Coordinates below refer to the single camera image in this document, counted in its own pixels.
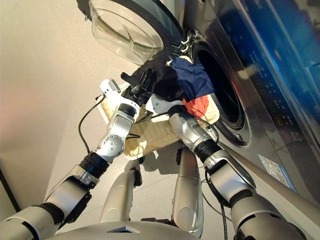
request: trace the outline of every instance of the washing machine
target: washing machine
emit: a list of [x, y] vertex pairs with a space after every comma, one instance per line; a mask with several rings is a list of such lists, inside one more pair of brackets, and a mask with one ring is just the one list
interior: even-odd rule
[[141, 66], [187, 55], [215, 88], [219, 141], [320, 206], [320, 3], [77, 0], [93, 36]]

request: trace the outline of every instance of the red cloth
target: red cloth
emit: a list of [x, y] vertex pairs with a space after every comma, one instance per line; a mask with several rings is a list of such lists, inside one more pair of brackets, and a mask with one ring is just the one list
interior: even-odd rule
[[207, 96], [201, 96], [196, 99], [193, 99], [187, 102], [185, 99], [182, 100], [184, 106], [186, 107], [186, 111], [189, 114], [197, 116], [199, 118], [203, 117], [207, 111], [209, 106], [209, 100]]

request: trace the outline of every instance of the washing machine drum opening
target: washing machine drum opening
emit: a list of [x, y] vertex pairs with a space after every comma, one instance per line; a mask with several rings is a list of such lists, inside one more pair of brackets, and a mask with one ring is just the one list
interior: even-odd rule
[[232, 129], [241, 129], [244, 125], [243, 108], [216, 56], [208, 47], [201, 44], [193, 50], [192, 58], [195, 64], [203, 65], [213, 84], [215, 93], [211, 96], [219, 109], [221, 120]]

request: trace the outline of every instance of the laundry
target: laundry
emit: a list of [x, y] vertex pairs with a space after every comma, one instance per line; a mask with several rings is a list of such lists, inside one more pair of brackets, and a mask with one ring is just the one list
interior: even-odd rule
[[182, 95], [187, 102], [215, 92], [202, 64], [192, 64], [186, 59], [175, 57], [170, 67], [176, 72], [176, 82], [183, 89]]
[[137, 86], [146, 71], [152, 70], [156, 78], [150, 82], [148, 90], [139, 97], [146, 102], [151, 94], [157, 94], [166, 101], [185, 99], [187, 102], [215, 92], [215, 88], [202, 64], [192, 64], [188, 60], [175, 57], [169, 66], [165, 58], [147, 61], [131, 76], [123, 72], [121, 78], [133, 86]]
[[209, 100], [207, 96], [201, 96], [189, 102], [183, 99], [182, 102], [186, 108], [186, 111], [198, 118], [202, 118], [206, 114], [209, 106]]

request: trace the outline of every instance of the washing machine door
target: washing machine door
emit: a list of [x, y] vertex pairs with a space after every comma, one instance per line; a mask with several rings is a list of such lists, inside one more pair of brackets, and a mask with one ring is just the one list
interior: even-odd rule
[[179, 54], [183, 30], [159, 0], [89, 0], [93, 36], [119, 56], [143, 65]]

